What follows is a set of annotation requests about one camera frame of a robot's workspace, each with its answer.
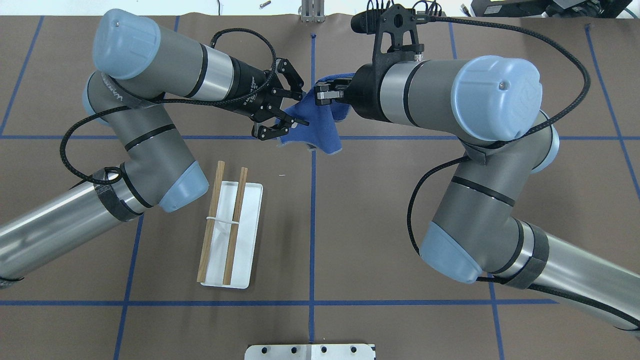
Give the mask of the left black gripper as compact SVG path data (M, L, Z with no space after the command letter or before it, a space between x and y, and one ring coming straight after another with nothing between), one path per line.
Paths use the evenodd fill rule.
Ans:
M233 80L231 88L227 93L226 100L235 99L255 91L265 83L270 71L263 71L254 68L240 60L232 59ZM295 125L309 126L310 123L298 117L287 114L283 109L277 107L281 105L281 98L288 98L301 101L306 95L304 92L304 80L286 58L276 58L275 69L272 71L272 78L269 86L265 87L257 94L241 101L222 105L220 108L248 116L254 123L251 136L259 141L269 141L271 139L286 136ZM283 87L279 78L283 76L289 88Z

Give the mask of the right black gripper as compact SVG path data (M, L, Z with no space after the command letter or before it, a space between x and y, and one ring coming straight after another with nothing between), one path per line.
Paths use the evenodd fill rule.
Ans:
M318 80L314 86L315 105L328 106L335 102L346 104L364 119L383 121L381 79L374 64L364 64L352 78Z

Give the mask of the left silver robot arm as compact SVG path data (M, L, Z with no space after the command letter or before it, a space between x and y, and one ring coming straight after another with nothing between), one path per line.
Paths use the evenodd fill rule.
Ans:
M93 42L96 68L87 80L87 117L62 137L62 164L80 178L69 191L1 226L1 287L82 244L141 216L149 208L174 212L203 196L208 180L165 109L166 104L213 106L248 117L260 141L307 125L281 109L301 101L304 81L288 59L272 54L261 70L122 9L101 18ZM84 174L68 160L68 141L80 126L106 123L129 159Z

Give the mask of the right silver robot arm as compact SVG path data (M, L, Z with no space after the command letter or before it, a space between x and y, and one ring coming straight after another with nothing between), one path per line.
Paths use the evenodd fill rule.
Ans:
M540 74L527 60L371 63L320 80L317 105L343 103L359 116L449 133L464 155L418 253L465 284L536 291L639 335L639 276L512 215L530 178L553 162L560 137L541 109Z

